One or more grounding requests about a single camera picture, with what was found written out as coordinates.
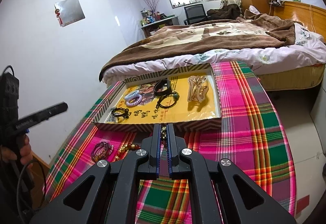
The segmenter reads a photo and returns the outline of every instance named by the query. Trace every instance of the blue gripper pad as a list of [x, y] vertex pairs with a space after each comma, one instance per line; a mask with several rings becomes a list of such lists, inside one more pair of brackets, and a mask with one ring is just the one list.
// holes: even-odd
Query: blue gripper pad
[[160, 175], [160, 162], [161, 162], [161, 125], [159, 125], [159, 140], [157, 141], [157, 151], [156, 151], [156, 177], [159, 178]]
[[167, 165], [169, 167], [169, 177], [172, 178], [172, 156], [171, 156], [171, 142], [170, 142], [170, 133], [167, 126], [166, 130], [166, 152], [167, 152]]

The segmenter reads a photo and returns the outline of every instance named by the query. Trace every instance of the desk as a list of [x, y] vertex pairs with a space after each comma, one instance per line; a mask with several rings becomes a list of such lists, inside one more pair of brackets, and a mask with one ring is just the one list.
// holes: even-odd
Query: desk
[[173, 17], [169, 17], [169, 18], [166, 18], [166, 19], [156, 21], [154, 23], [144, 25], [144, 26], [141, 27], [141, 29], [144, 31], [145, 37], [148, 38], [148, 37], [151, 36], [152, 31], [159, 29], [159, 25], [163, 25], [163, 24], [165, 24], [166, 26], [178, 26], [178, 25], [180, 25], [178, 17], [173, 16]]
[[[223, 157], [229, 158], [294, 215], [294, 164], [275, 108], [245, 63], [222, 62], [213, 64], [212, 69], [220, 90], [222, 128], [216, 131], [184, 133], [188, 148], [215, 161]], [[113, 144], [114, 150], [107, 158], [109, 162], [113, 162], [121, 146], [132, 142], [137, 144], [139, 137], [144, 134], [101, 131], [92, 123], [98, 113], [101, 113], [102, 106], [107, 104], [111, 88], [73, 130], [56, 157], [47, 177], [48, 200], [60, 194], [94, 164], [90, 154], [96, 143], [104, 140]], [[165, 217], [166, 222], [191, 223], [187, 181], [170, 180], [167, 174], [167, 162], [162, 159], [160, 178], [156, 181], [142, 181], [137, 223], [161, 223]], [[157, 221], [149, 221], [154, 216]]]

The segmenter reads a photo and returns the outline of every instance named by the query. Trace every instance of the black strap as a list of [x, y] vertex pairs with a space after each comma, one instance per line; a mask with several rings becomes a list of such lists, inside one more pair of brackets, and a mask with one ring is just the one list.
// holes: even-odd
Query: black strap
[[[161, 88], [166, 86], [166, 89], [159, 92]], [[171, 81], [169, 79], [163, 79], [159, 81], [158, 83], [155, 84], [154, 86], [154, 95], [155, 96], [162, 96], [162, 95], [167, 95], [172, 93], [172, 87], [171, 87]]]

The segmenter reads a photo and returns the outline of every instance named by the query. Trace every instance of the finger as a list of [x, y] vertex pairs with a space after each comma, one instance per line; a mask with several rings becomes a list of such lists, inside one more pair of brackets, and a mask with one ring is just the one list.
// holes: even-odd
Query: finger
[[21, 158], [21, 163], [22, 163], [22, 165], [25, 165], [25, 164], [27, 164], [29, 161], [31, 161], [32, 159], [33, 159], [32, 154], [29, 154], [29, 155], [24, 156], [24, 157]]
[[25, 140], [24, 140], [25, 145], [28, 145], [29, 144], [29, 137], [26, 134], [24, 136], [25, 136]]
[[30, 144], [28, 144], [20, 149], [20, 154], [22, 157], [27, 156], [31, 153], [31, 150], [32, 150], [32, 147]]
[[1, 156], [4, 162], [9, 162], [9, 160], [17, 160], [17, 155], [7, 147], [1, 147]]

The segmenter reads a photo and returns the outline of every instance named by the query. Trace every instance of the wooden headboard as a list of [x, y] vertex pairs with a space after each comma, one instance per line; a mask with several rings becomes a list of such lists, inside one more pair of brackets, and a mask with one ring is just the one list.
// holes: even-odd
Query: wooden headboard
[[310, 31], [313, 30], [312, 21], [316, 33], [326, 39], [326, 10], [314, 5], [299, 2], [284, 2], [283, 7], [274, 7], [274, 15], [281, 19], [291, 19], [301, 22]]

